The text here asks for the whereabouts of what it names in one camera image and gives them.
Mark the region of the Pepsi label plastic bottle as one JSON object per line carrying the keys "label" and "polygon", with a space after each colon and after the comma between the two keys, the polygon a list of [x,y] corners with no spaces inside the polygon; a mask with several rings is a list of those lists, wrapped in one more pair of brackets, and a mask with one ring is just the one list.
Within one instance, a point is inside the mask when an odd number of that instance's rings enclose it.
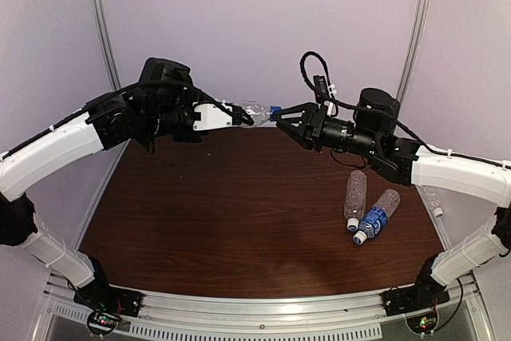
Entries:
{"label": "Pepsi label plastic bottle", "polygon": [[278,105],[263,105],[257,101],[242,101],[240,105],[254,121],[254,124],[250,126],[247,125],[247,128],[255,128],[268,122],[273,122],[273,113],[282,109]]}

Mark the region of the clear unlabeled plastic bottle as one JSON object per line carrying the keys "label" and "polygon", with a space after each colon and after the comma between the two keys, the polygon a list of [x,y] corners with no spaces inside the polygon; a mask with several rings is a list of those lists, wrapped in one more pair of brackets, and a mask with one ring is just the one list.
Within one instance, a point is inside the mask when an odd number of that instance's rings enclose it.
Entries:
{"label": "clear unlabeled plastic bottle", "polygon": [[366,175],[361,170],[351,172],[344,199],[343,214],[348,220],[356,218],[360,221],[366,212]]}

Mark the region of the blue bottle cap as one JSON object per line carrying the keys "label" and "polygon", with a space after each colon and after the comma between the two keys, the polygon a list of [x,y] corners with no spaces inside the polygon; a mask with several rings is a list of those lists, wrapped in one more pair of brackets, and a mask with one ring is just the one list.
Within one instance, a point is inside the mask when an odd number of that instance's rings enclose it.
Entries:
{"label": "blue bottle cap", "polygon": [[275,121],[275,114],[278,113],[282,108],[278,105],[270,106],[270,121]]}

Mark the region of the white bottle cap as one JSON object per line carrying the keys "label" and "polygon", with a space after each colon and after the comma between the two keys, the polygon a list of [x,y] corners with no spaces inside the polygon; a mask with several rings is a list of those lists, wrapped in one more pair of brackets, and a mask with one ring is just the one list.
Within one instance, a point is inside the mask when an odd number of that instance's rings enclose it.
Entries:
{"label": "white bottle cap", "polygon": [[356,218],[349,218],[347,220],[347,229],[351,232],[356,232],[358,230],[359,220]]}

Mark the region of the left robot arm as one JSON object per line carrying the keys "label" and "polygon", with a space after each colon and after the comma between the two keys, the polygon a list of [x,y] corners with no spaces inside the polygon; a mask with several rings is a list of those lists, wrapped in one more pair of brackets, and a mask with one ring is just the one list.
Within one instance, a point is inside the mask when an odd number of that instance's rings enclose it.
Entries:
{"label": "left robot arm", "polygon": [[194,86],[188,66],[150,57],[138,82],[96,97],[1,155],[1,243],[24,248],[64,276],[88,305],[105,307],[114,293],[101,264],[67,248],[45,228],[27,190],[75,161],[126,141],[153,154],[158,137],[199,143],[212,130],[254,124],[243,107]]}

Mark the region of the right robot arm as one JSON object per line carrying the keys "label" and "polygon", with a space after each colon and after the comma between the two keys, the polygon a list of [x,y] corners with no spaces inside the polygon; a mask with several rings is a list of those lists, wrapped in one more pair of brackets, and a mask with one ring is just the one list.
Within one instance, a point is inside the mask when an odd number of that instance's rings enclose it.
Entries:
{"label": "right robot arm", "polygon": [[510,165],[450,150],[434,149],[414,133],[396,137],[400,103],[387,92],[366,88],[357,105],[345,105],[353,121],[339,120],[322,103],[275,111],[279,129],[305,149],[352,153],[385,180],[404,186],[441,188],[494,203],[496,212],[452,249],[430,257],[416,286],[443,291],[458,277],[510,252]]}

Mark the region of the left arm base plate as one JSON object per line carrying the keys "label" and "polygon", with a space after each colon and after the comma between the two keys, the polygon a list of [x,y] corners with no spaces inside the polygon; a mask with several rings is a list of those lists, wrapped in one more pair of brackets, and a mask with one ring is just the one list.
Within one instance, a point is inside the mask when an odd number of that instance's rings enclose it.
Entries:
{"label": "left arm base plate", "polygon": [[143,294],[110,285],[89,284],[74,288],[73,301],[83,304],[93,311],[111,315],[137,317],[141,309]]}

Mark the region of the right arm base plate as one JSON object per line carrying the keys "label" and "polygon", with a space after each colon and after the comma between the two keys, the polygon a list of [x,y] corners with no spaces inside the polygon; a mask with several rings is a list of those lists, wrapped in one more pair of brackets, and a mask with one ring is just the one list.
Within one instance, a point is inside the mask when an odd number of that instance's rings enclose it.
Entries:
{"label": "right arm base plate", "polygon": [[447,291],[434,292],[426,286],[392,287],[381,295],[387,316],[434,308],[450,301]]}

